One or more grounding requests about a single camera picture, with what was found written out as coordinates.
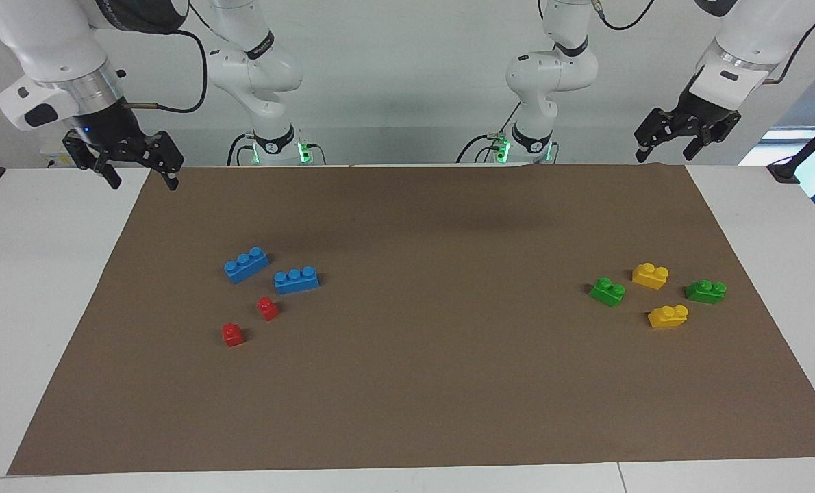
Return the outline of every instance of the black cable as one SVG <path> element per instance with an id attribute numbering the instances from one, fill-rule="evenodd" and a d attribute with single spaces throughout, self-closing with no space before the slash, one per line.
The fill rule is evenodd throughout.
<path id="1" fill-rule="evenodd" d="M 790 69 L 790 65 L 794 62 L 794 58 L 797 56 L 797 53 L 800 51 L 800 48 L 803 47 L 804 41 L 806 41 L 806 38 L 809 38 L 809 35 L 812 34 L 812 30 L 814 30 L 814 29 L 815 29 L 815 24 L 813 24 L 809 28 L 809 30 L 806 31 L 803 34 L 803 37 L 800 38 L 800 41 L 798 41 L 797 45 L 794 47 L 794 51 L 792 51 L 792 54 L 790 54 L 790 56 L 788 57 L 788 62 L 786 62 L 786 65 L 782 69 L 782 74 L 779 75 L 779 78 L 778 79 L 767 79 L 767 80 L 764 81 L 764 83 L 762 85 L 779 84 L 779 82 L 781 82 L 783 80 L 786 80 L 786 75 L 788 75 L 788 70 Z"/>
<path id="2" fill-rule="evenodd" d="M 465 147 L 463 147 L 463 150 L 460 151 L 460 156 L 457 157 L 457 162 L 461 162 L 462 157 L 465 155 L 465 152 L 469 149 L 469 147 L 473 146 L 474 143 L 476 143 L 479 140 L 483 140 L 484 138 L 487 138 L 486 134 L 479 135 L 479 136 L 473 138 L 472 140 L 469 140 L 468 144 L 465 144 Z"/>
<path id="3" fill-rule="evenodd" d="M 192 5 L 191 2 L 188 2 L 188 8 L 191 9 L 191 12 L 195 13 L 195 16 L 197 16 L 197 20 L 201 21 L 202 25 L 207 26 L 208 30 L 213 31 L 213 28 L 210 27 L 210 25 L 207 24 L 207 21 L 202 18 L 201 14 L 197 12 L 197 9 L 195 9 L 195 6 Z"/>
<path id="4" fill-rule="evenodd" d="M 502 128 L 499 128 L 499 133 L 505 131 L 505 127 L 508 126 L 508 123 L 511 121 L 511 118 L 514 118 L 514 113 L 517 113 L 517 108 L 520 108 L 520 103 L 514 104 L 514 109 L 511 110 L 511 114 L 508 115 L 508 118 L 505 120 L 504 124 L 502 124 Z"/>
<path id="5" fill-rule="evenodd" d="M 308 149 L 319 149 L 319 152 L 323 154 L 323 165 L 329 166 L 328 160 L 325 159 L 325 149 L 323 149 L 320 144 L 307 144 Z"/>
<path id="6" fill-rule="evenodd" d="M 252 152 L 255 152 L 255 149 L 252 146 L 243 146 L 240 149 L 238 149 L 238 166 L 240 166 L 240 151 L 245 151 L 247 149 Z"/>
<path id="7" fill-rule="evenodd" d="M 609 22 L 605 19 L 605 13 L 603 13 L 602 10 L 599 10 L 599 19 L 602 20 L 602 24 L 605 24 L 605 27 L 611 29 L 612 31 L 627 31 L 627 29 L 629 29 L 630 27 L 639 24 L 639 21 L 642 20 L 643 16 L 645 16 L 646 13 L 648 13 L 648 10 L 651 9 L 651 6 L 654 4 L 654 2 L 655 0 L 648 0 L 648 4 L 645 6 L 645 10 L 643 10 L 642 13 L 640 13 L 639 16 L 637 16 L 637 18 L 633 22 L 630 22 L 627 25 L 618 26 L 609 24 Z"/>
<path id="8" fill-rule="evenodd" d="M 483 153 L 484 151 L 486 151 L 486 155 L 489 156 L 490 151 L 495 150 L 495 149 L 496 149 L 495 146 L 487 146 L 487 147 L 484 147 L 482 150 L 477 151 L 477 155 L 474 156 L 474 162 L 477 162 L 477 160 L 480 158 L 480 153 Z"/>
<path id="9" fill-rule="evenodd" d="M 203 101 L 207 98 L 207 50 L 203 47 L 203 43 L 201 43 L 201 39 L 195 36 L 194 32 L 189 31 L 173 31 L 173 34 L 179 34 L 181 36 L 187 36 L 195 40 L 197 43 L 198 49 L 201 50 L 201 66 L 203 68 L 203 82 L 201 84 L 201 97 L 197 100 L 194 106 L 191 108 L 173 108 L 173 106 L 164 106 L 161 103 L 128 103 L 128 108 L 136 108 L 139 110 L 163 110 L 163 112 L 172 112 L 172 113 L 191 113 L 201 107 Z"/>
<path id="10" fill-rule="evenodd" d="M 234 141 L 231 143 L 231 149 L 228 149 L 228 160 L 225 162 L 226 166 L 231 165 L 231 159 L 234 157 L 234 149 L 238 146 L 238 142 L 244 140 L 244 138 L 247 138 L 246 134 L 240 134 L 234 138 Z"/>

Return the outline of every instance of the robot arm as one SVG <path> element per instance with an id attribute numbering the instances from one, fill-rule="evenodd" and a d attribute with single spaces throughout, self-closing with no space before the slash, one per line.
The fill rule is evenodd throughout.
<path id="1" fill-rule="evenodd" d="M 110 160 L 122 160 L 154 169 L 175 190 L 182 154 L 165 131 L 142 133 L 90 28 L 167 34 L 185 19 L 179 3 L 188 6 L 187 0 L 144 2 L 141 10 L 132 0 L 0 0 L 0 40 L 25 71 L 0 94 L 6 118 L 21 130 L 69 121 L 64 144 L 76 166 L 103 175 L 113 188 L 121 178 Z"/>
<path id="2" fill-rule="evenodd" d="M 579 90 L 596 79 L 598 62 L 587 40 L 592 14 L 591 0 L 549 0 L 542 27 L 554 49 L 526 53 L 508 64 L 508 87 L 521 101 L 507 135 L 515 160 L 538 162 L 547 153 L 557 118 L 551 93 Z"/>
<path id="3" fill-rule="evenodd" d="M 210 81 L 231 94 L 251 119 L 256 155 L 266 164 L 301 164 L 310 152 L 301 141 L 278 92 L 296 90 L 303 71 L 297 60 L 275 43 L 256 0 L 210 0 L 217 33 L 238 48 L 208 56 Z"/>
<path id="4" fill-rule="evenodd" d="M 636 159 L 681 135 L 693 137 L 683 156 L 723 142 L 740 120 L 740 104 L 764 83 L 815 22 L 815 0 L 696 0 L 724 16 L 723 25 L 697 63 L 671 112 L 651 110 L 635 132 Z"/>

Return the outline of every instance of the white table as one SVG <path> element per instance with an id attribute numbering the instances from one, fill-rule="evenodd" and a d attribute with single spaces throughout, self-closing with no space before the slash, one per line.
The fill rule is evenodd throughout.
<path id="1" fill-rule="evenodd" d="M 815 207 L 764 168 L 689 171 L 815 387 Z M 815 458 L 3 478 L 147 176 L 120 173 L 117 192 L 72 169 L 0 182 L 0 491 L 815 493 Z"/>

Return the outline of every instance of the lego brick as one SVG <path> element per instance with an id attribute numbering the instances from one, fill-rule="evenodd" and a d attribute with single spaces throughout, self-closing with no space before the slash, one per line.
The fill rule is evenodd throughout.
<path id="1" fill-rule="evenodd" d="M 228 344 L 229 347 L 240 346 L 244 343 L 242 339 L 242 331 L 240 325 L 225 324 L 222 326 L 222 339 Z"/>
<path id="2" fill-rule="evenodd" d="M 684 296 L 691 301 L 715 305 L 724 299 L 725 291 L 727 291 L 727 286 L 724 283 L 710 283 L 704 279 L 684 288 Z"/>
<path id="3" fill-rule="evenodd" d="M 624 293 L 626 292 L 623 284 L 612 284 L 611 279 L 601 277 L 593 284 L 590 290 L 590 296 L 608 306 L 617 306 L 620 300 L 624 299 Z"/>
<path id="4" fill-rule="evenodd" d="M 648 314 L 648 321 L 651 326 L 659 329 L 662 327 L 678 327 L 687 321 L 687 307 L 684 305 L 668 306 L 652 309 Z"/>
<path id="5" fill-rule="evenodd" d="M 238 255 L 236 261 L 225 262 L 225 274 L 228 275 L 232 283 L 237 284 L 270 264 L 264 250 L 258 246 L 253 246 L 249 253 Z"/>
<path id="6" fill-rule="evenodd" d="M 664 287 L 668 277 L 670 271 L 665 266 L 655 266 L 650 262 L 639 264 L 633 269 L 633 282 L 652 290 Z"/>
<path id="7" fill-rule="evenodd" d="M 261 312 L 261 316 L 263 316 L 268 322 L 273 320 L 274 316 L 279 315 L 279 308 L 277 308 L 277 304 L 267 296 L 258 300 L 257 306 L 258 311 Z"/>
<path id="8" fill-rule="evenodd" d="M 305 268 L 301 270 L 293 268 L 288 274 L 280 271 L 273 275 L 273 287 L 277 288 L 277 292 L 280 294 L 313 290 L 313 288 L 319 287 L 319 280 L 316 278 L 316 269 L 311 266 L 305 266 Z"/>

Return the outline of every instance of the yellow lego brick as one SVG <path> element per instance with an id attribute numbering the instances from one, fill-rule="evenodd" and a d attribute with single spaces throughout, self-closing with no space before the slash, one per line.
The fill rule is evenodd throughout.
<path id="1" fill-rule="evenodd" d="M 657 266 L 656 268 L 654 264 L 649 262 L 639 264 L 633 269 L 633 282 L 652 288 L 652 290 L 659 290 L 659 288 L 664 287 L 668 277 L 670 277 L 670 271 L 665 266 Z"/>
<path id="2" fill-rule="evenodd" d="M 678 327 L 687 321 L 687 307 L 684 305 L 668 306 L 652 309 L 648 314 L 648 321 L 654 328 Z"/>

